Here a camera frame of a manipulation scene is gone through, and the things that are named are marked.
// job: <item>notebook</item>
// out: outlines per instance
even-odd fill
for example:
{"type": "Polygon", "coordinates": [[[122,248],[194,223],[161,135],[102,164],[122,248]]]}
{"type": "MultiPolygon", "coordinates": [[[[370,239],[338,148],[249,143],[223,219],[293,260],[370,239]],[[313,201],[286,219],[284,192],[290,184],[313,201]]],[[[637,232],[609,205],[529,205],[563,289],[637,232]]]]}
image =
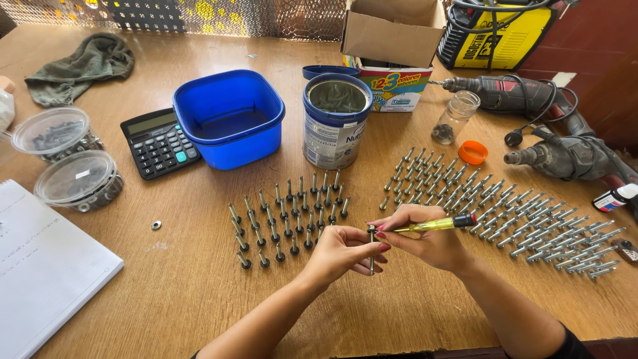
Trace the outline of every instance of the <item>notebook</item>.
{"type": "Polygon", "coordinates": [[[123,266],[18,183],[0,183],[0,358],[29,358],[123,266]]]}

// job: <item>green cloth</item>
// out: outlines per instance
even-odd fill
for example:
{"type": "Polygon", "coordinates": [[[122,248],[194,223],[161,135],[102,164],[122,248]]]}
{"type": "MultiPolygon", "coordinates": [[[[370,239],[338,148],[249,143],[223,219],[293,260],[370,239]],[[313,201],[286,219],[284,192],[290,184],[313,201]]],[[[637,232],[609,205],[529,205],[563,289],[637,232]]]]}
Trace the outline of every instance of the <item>green cloth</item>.
{"type": "Polygon", "coordinates": [[[135,58],[124,40],[110,33],[96,33],[82,41],[75,52],[42,66],[24,79],[31,98],[44,107],[71,106],[95,80],[126,79],[135,58]]]}

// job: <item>sleeve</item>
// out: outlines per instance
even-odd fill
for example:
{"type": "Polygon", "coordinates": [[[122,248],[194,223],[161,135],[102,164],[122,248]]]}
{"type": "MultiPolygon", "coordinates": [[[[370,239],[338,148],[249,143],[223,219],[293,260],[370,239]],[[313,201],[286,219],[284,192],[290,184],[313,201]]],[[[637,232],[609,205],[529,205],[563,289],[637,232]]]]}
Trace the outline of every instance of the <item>sleeve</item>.
{"type": "MultiPolygon", "coordinates": [[[[563,327],[565,328],[565,341],[563,345],[546,359],[596,359],[590,351],[587,350],[585,345],[578,340],[574,333],[567,329],[565,325],[563,325],[563,327]]],[[[512,359],[507,353],[505,353],[505,356],[512,359]]]]}

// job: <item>yellow screwdriver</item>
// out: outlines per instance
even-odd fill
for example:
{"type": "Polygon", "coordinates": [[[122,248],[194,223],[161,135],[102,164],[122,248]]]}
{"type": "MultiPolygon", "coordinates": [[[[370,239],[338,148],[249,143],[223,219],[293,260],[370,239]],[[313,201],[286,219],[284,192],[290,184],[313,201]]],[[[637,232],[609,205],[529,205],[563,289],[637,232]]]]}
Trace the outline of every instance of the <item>yellow screwdriver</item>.
{"type": "Polygon", "coordinates": [[[477,223],[475,215],[460,215],[452,218],[431,220],[429,222],[410,224],[408,227],[397,228],[392,232],[425,232],[438,231],[459,227],[474,226],[477,223]]]}

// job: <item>can label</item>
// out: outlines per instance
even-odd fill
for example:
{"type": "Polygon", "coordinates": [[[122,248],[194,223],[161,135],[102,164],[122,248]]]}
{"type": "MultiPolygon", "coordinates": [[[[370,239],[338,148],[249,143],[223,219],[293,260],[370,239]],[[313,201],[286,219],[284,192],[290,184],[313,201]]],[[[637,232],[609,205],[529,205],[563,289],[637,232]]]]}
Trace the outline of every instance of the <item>can label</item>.
{"type": "Polygon", "coordinates": [[[603,212],[613,211],[616,208],[622,206],[624,203],[618,202],[613,196],[607,195],[603,198],[596,199],[594,206],[603,212]]]}
{"type": "Polygon", "coordinates": [[[366,120],[332,127],[318,122],[304,111],[304,156],[322,169],[348,167],[357,159],[366,120]]]}

